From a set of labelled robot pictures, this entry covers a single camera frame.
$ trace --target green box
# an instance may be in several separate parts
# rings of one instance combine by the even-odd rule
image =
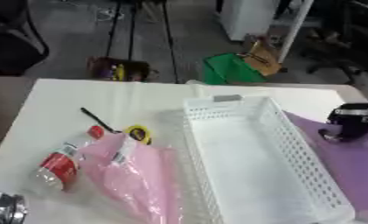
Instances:
[[[251,68],[235,53],[224,53],[204,59],[202,81],[208,85],[232,82],[265,82],[264,76]]]

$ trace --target plastic bottle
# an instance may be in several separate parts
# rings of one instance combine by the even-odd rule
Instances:
[[[88,132],[68,139],[55,148],[31,175],[32,190],[45,194],[46,190],[67,191],[76,179],[79,166],[77,150],[103,137],[103,128],[91,127]]]

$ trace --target bottle cap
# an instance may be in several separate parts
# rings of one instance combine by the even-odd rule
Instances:
[[[104,130],[102,127],[100,126],[93,126],[88,130],[88,135],[90,135],[91,137],[95,138],[95,139],[100,139],[101,137],[103,137],[104,135]]]

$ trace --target purple cloth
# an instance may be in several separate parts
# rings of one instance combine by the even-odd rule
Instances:
[[[338,126],[287,115],[309,138],[317,156],[355,209],[368,210],[368,134],[351,143],[330,143],[323,140],[318,130],[332,130]]]

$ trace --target white plastic basket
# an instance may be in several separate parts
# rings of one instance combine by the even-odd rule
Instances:
[[[187,149],[178,151],[191,160],[194,171],[186,175],[196,175],[211,223],[354,219],[351,204],[269,97],[192,99],[184,110]]]

